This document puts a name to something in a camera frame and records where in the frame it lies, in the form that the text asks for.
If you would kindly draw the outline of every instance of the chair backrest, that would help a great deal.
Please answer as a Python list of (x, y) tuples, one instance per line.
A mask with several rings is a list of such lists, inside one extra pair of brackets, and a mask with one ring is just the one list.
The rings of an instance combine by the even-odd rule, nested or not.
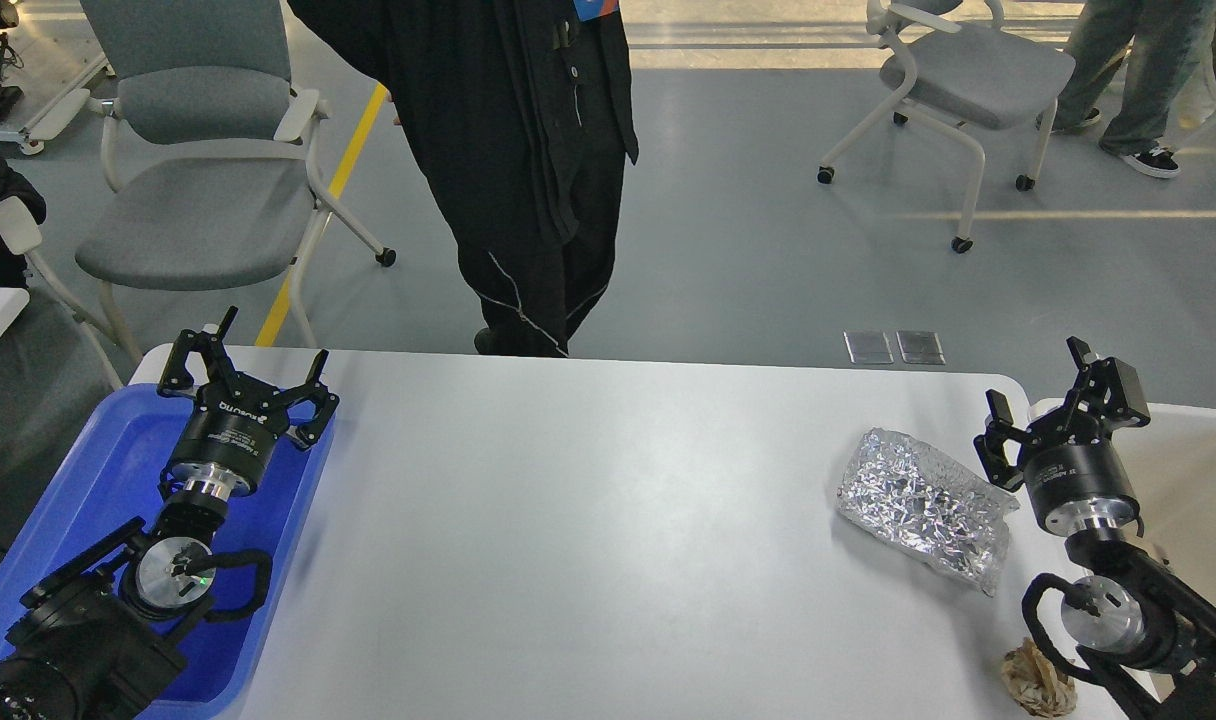
[(151, 142), (274, 136), (292, 68), (278, 0), (81, 0)]
[[(964, 4), (964, 0), (893, 0), (901, 5), (910, 5), (912, 9), (923, 10), (925, 13), (946, 15), (951, 10)], [(867, 0), (865, 5), (865, 18), (871, 35), (879, 35), (882, 28), (886, 28), (886, 5), (882, 0)], [(905, 24), (896, 27), (895, 32), (905, 29)]]

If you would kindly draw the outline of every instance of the black pants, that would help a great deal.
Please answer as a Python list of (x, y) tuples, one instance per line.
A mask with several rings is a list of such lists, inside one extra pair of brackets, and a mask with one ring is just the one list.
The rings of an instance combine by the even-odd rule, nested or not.
[[(507, 254), (458, 243), (466, 283), (479, 296), (499, 355), (558, 358), (568, 338), (608, 289), (617, 255), (626, 147), (604, 83), (598, 36), (582, 32), (567, 50), (582, 79), (576, 92), (585, 136), (584, 158), (572, 185), (578, 232), (562, 249)], [(537, 234), (537, 227), (500, 227)]]

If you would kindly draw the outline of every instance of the white bin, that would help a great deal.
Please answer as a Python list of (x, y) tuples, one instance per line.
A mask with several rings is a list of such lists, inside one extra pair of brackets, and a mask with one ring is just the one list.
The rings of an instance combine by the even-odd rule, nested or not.
[[(1032, 416), (1062, 405), (1042, 400)], [(1115, 450), (1142, 504), (1145, 539), (1216, 606), (1216, 410), (1149, 405), (1152, 423), (1118, 431)]]

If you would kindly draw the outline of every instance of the jeans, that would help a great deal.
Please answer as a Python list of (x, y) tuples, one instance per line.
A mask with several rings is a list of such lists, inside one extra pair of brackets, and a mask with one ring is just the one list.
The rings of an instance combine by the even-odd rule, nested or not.
[(1124, 106), (1103, 133), (1100, 148), (1138, 154), (1156, 147), (1215, 10), (1216, 0), (1087, 0), (1066, 44), (1075, 72), (1057, 97), (1053, 128), (1074, 126), (1087, 117), (1132, 41)]

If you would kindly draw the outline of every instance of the yellow floor line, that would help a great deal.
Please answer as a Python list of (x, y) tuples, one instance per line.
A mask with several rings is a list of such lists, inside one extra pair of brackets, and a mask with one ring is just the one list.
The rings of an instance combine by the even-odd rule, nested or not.
[[(347, 146), (347, 153), (342, 156), (340, 163), (337, 164), (337, 171), (333, 173), (333, 181), (328, 182), (328, 191), (334, 197), (340, 197), (342, 191), (347, 190), (347, 182), (351, 179), (355, 163), (360, 159), (360, 152), (364, 151), (364, 144), (367, 142), (372, 123), (376, 123), (376, 116), (387, 97), (385, 88), (382, 88), (379, 83), (378, 86), (372, 88), (372, 96), (368, 97), (367, 108), (364, 109), (364, 116), (355, 126), (355, 135), (351, 135), (351, 142)], [(294, 270), (294, 268), (289, 268), (283, 283), (280, 283), (275, 303), (270, 306), (270, 313), (266, 314), (265, 322), (261, 324), (261, 332), (257, 333), (257, 347), (274, 345), (275, 338), (278, 338), (278, 332), (283, 328), (285, 319), (288, 317), (288, 282)]]

